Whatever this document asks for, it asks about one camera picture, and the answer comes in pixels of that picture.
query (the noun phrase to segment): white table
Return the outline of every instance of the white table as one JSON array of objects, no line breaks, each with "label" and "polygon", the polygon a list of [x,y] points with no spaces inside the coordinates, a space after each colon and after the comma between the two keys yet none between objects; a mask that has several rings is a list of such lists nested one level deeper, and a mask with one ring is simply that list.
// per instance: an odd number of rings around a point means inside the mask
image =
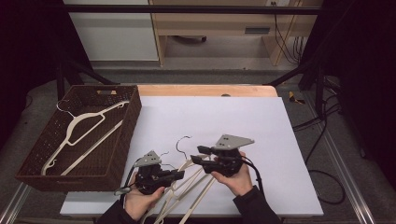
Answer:
[{"label": "white table", "polygon": [[[280,217],[322,216],[316,192],[279,97],[141,96],[142,111],[131,141],[124,178],[132,164],[150,150],[162,155],[163,163],[175,167],[184,155],[197,155],[197,146],[212,147],[222,134],[252,138],[255,143],[240,149],[254,162],[262,176],[266,199]],[[256,175],[250,170],[253,184]],[[195,190],[172,211],[183,216],[198,195]],[[69,192],[61,214],[72,217],[99,217],[118,197],[112,192]],[[193,217],[238,215],[233,195],[215,182]]]}]

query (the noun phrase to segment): human hand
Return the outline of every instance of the human hand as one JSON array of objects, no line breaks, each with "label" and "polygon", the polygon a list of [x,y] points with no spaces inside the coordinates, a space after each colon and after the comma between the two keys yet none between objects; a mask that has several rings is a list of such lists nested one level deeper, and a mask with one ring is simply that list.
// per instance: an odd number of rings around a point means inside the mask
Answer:
[{"label": "human hand", "polygon": [[[245,152],[239,152],[242,157],[245,157]],[[235,196],[242,196],[253,189],[253,184],[251,183],[250,173],[248,166],[242,164],[241,169],[235,175],[226,177],[216,171],[211,173],[219,183],[226,185]]]},{"label": "human hand", "polygon": [[[137,172],[134,172],[131,183],[134,183]],[[158,188],[150,195],[141,193],[135,185],[132,185],[132,190],[125,197],[125,211],[135,221],[139,220],[149,208],[155,206],[155,203],[163,195],[165,187]]]}]

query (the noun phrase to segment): floor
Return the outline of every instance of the floor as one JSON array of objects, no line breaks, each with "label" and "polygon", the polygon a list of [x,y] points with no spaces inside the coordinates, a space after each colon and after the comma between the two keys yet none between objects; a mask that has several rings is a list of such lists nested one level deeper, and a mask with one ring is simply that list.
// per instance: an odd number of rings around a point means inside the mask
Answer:
[{"label": "floor", "polygon": [[[153,62],[92,62],[92,64],[104,77],[121,83],[136,84],[262,84],[286,74],[295,67],[295,64],[286,60],[283,60],[281,65],[273,67],[259,37],[232,36],[209,36],[205,43],[195,39],[170,38],[163,67]],[[95,82],[89,77],[83,78],[86,82]],[[276,88],[278,95],[284,100],[292,126],[315,116],[311,108],[315,97],[314,91],[299,91],[297,88],[299,78],[300,76],[292,78]],[[290,100],[290,92],[294,93],[298,101]],[[325,97],[330,95],[332,95],[330,91],[325,91]],[[40,192],[27,188],[29,193],[26,198],[13,200],[13,193],[20,185],[14,175],[54,111],[54,106],[50,104],[57,101],[55,83],[47,83],[29,92],[28,102],[30,100],[32,103],[23,111],[20,123],[0,151],[1,211],[8,209],[9,202],[21,200],[24,204],[16,216],[15,223],[92,223],[87,218],[71,219],[59,215],[65,197],[63,192]],[[336,104],[335,99],[329,101],[329,107]],[[322,122],[295,132],[304,158],[308,156],[323,127]],[[325,213],[323,217],[286,218],[284,223],[396,223],[396,192],[375,162],[361,157],[359,143],[350,131],[347,118],[342,111],[337,111],[328,117],[326,130],[307,168],[324,171],[336,176],[337,179],[343,179],[339,175],[339,165],[334,164],[331,148],[335,147],[346,164],[353,180],[352,184],[356,185],[358,192],[348,190],[346,199],[339,204],[321,203]],[[318,195],[324,200],[335,202],[342,198],[341,188],[331,177],[311,173],[311,178]],[[363,208],[368,207],[367,214],[370,216],[359,215],[360,210],[356,209],[355,205],[361,203],[361,199],[356,198],[356,195],[361,196],[364,204],[367,205]],[[372,218],[374,221],[362,220],[362,218]],[[191,224],[201,221],[191,220]]]}]

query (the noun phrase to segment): white plastic hanger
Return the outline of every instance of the white plastic hanger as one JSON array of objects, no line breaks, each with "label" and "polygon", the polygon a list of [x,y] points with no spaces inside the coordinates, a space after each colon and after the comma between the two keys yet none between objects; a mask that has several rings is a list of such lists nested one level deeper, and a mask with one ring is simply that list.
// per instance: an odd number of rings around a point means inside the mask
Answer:
[{"label": "white plastic hanger", "polygon": [[[208,157],[207,155],[199,155],[203,159]],[[187,160],[178,170],[183,171],[186,170],[195,164],[192,163],[192,160]],[[154,222],[154,224],[160,224],[163,223],[163,219],[183,200],[183,198],[188,195],[192,190],[195,189],[198,185],[200,185],[209,175],[205,174],[201,178],[197,179],[198,175],[203,171],[204,169],[201,167],[199,168],[195,173],[193,173],[188,179],[186,179],[184,182],[182,182],[180,185],[177,186],[177,182],[175,181],[171,187],[169,187],[165,193],[163,194],[163,197],[167,195],[167,198],[163,202],[163,206],[161,208],[161,211],[157,215],[157,218]],[[200,192],[196,200],[193,202],[191,205],[190,209],[186,212],[184,217],[181,219],[179,224],[184,224],[186,220],[190,217],[192,214],[193,210],[195,207],[199,204],[199,202],[204,198],[206,195],[207,191],[210,189],[210,187],[213,185],[215,182],[215,178],[211,177],[210,180],[207,182],[206,186],[204,189]],[[185,184],[187,184],[187,187],[182,190],[181,193],[178,195],[176,194],[176,191],[179,190],[181,187],[183,187]],[[140,223],[144,224],[146,221],[146,218],[151,216],[154,213],[156,206],[152,209],[150,209],[141,219]]]},{"label": "white plastic hanger", "polygon": [[[87,134],[89,134],[91,131],[93,131],[99,124],[101,124],[106,119],[106,117],[104,115],[106,112],[108,112],[108,111],[110,111],[110,110],[112,110],[114,108],[124,107],[126,104],[129,104],[129,101],[121,101],[121,102],[119,102],[117,104],[114,104],[114,105],[112,105],[112,106],[110,106],[110,107],[108,107],[108,108],[106,108],[106,109],[104,109],[102,111],[99,111],[99,112],[96,112],[96,113],[85,113],[85,114],[78,115],[77,117],[73,116],[73,114],[70,113],[69,111],[64,111],[64,110],[60,109],[59,106],[57,105],[59,110],[69,113],[73,117],[73,120],[67,126],[65,139],[62,141],[62,143],[59,145],[59,147],[55,150],[55,152],[46,161],[46,163],[44,164],[43,168],[41,169],[41,174],[42,175],[46,175],[47,169],[52,167],[55,164],[56,156],[62,151],[62,149],[64,148],[65,145],[74,146],[75,144],[77,144],[81,139],[83,139]],[[69,141],[69,138],[72,135],[72,132],[73,132],[74,128],[76,127],[76,125],[79,122],[81,122],[84,119],[93,118],[93,117],[97,117],[97,116],[101,116],[102,119],[99,120],[86,133],[84,133],[78,140],[76,140],[73,143],[71,143]]]},{"label": "white plastic hanger", "polygon": [[94,151],[103,141],[105,141],[114,131],[116,131],[122,124],[122,121],[118,122],[110,131],[103,135],[93,146],[88,148],[73,164],[71,164],[61,175],[67,175],[72,171],[82,160],[84,160],[92,151]]}]

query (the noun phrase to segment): brown wicker basket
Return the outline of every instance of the brown wicker basket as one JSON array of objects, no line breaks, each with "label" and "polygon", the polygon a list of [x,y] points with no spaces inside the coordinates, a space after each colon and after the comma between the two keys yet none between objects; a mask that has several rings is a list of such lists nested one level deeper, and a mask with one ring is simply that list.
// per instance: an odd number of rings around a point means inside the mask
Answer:
[{"label": "brown wicker basket", "polygon": [[[96,113],[119,103],[124,107],[107,111],[105,119],[75,145],[65,145],[56,156],[55,164],[45,175],[41,169],[66,138],[66,130],[73,117]],[[137,86],[72,86],[59,102],[47,126],[23,162],[16,178],[42,191],[112,191],[120,187],[130,142],[141,110]],[[102,117],[80,121],[69,138],[75,142]],[[61,175],[76,159],[98,142],[122,120],[121,126],[81,161],[69,174]]]}]

